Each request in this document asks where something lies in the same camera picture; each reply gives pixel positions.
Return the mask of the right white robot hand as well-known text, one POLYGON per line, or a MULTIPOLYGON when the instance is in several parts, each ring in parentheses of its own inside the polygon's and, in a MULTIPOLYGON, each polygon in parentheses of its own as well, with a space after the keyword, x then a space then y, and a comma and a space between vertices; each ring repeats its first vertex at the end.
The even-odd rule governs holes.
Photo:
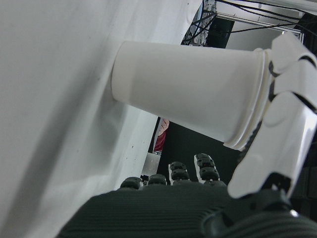
POLYGON ((172 164, 173 185, 126 179, 90 198, 60 238, 314 238, 289 197, 317 128, 317 59, 290 32, 254 51, 124 42, 113 97, 245 152, 228 186, 196 157, 201 179, 172 164))

